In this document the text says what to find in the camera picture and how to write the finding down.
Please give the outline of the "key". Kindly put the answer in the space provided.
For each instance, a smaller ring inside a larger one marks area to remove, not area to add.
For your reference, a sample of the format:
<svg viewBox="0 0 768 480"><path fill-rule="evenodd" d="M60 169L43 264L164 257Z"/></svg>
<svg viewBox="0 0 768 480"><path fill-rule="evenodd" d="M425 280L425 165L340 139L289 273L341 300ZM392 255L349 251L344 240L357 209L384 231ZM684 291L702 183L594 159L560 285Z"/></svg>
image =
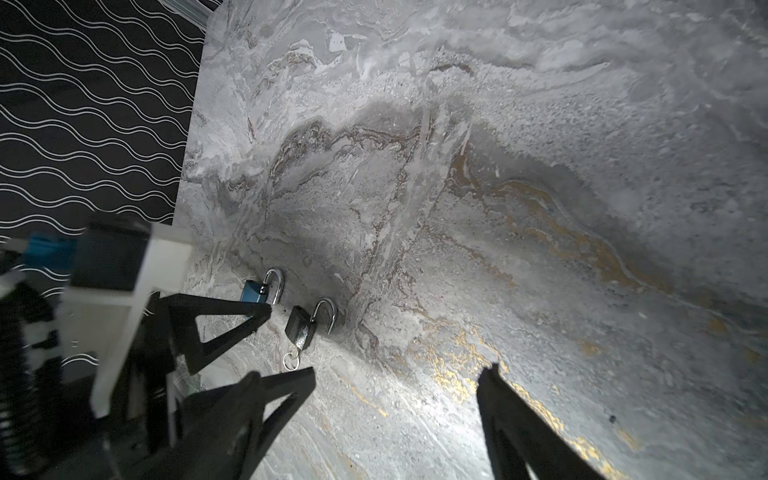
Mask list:
<svg viewBox="0 0 768 480"><path fill-rule="evenodd" d="M293 348L286 352L282 357L282 365L286 371L296 371L300 368L301 364L301 350Z"/></svg>

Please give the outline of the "black padlock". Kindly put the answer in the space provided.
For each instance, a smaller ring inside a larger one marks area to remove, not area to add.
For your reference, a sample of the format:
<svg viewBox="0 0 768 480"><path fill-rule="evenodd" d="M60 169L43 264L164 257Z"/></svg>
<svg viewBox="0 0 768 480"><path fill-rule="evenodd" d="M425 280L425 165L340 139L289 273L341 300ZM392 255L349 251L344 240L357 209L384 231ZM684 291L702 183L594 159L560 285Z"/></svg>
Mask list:
<svg viewBox="0 0 768 480"><path fill-rule="evenodd" d="M326 306L329 310L330 320L327 333L330 334L338 317L338 307L336 302L329 297L319 299L312 314L301 306L294 306L289 315L284 332L299 353L311 345L317 331L318 313L322 306Z"/></svg>

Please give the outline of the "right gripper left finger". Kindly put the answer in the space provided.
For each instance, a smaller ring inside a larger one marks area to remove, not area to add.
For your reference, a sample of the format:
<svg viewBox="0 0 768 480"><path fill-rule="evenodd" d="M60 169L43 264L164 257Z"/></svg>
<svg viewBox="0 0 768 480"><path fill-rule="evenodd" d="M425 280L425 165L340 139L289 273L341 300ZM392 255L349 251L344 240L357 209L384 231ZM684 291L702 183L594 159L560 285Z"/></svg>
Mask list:
<svg viewBox="0 0 768 480"><path fill-rule="evenodd" d="M180 407L182 436L144 479L249 479L316 387L312 367L201 391Z"/></svg>

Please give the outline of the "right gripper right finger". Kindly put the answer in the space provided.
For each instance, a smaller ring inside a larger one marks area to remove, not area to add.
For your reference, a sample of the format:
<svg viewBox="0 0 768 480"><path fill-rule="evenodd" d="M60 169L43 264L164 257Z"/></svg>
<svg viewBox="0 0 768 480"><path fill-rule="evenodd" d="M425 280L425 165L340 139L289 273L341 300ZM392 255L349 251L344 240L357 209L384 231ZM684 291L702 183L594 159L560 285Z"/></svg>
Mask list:
<svg viewBox="0 0 768 480"><path fill-rule="evenodd" d="M479 376L477 403L496 479L600 479L504 381L494 363Z"/></svg>

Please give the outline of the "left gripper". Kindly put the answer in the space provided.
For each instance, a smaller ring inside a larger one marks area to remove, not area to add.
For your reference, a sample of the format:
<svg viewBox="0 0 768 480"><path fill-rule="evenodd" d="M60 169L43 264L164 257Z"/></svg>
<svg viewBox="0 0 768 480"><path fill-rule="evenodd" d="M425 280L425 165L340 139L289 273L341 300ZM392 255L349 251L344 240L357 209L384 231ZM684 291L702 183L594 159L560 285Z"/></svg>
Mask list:
<svg viewBox="0 0 768 480"><path fill-rule="evenodd" d="M99 440L109 479L182 479L177 357L196 375L270 319L266 303L191 294L150 296Z"/></svg>

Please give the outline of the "blue padlock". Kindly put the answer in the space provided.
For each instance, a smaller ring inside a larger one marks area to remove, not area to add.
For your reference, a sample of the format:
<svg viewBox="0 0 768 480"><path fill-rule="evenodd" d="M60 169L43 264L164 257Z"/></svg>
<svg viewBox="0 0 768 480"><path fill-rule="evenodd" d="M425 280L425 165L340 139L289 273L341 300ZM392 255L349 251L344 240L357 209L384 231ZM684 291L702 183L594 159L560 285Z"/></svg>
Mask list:
<svg viewBox="0 0 768 480"><path fill-rule="evenodd" d="M245 281L240 300L250 303L277 305L280 303L284 286L285 278L283 271L279 268L270 268L261 281Z"/></svg>

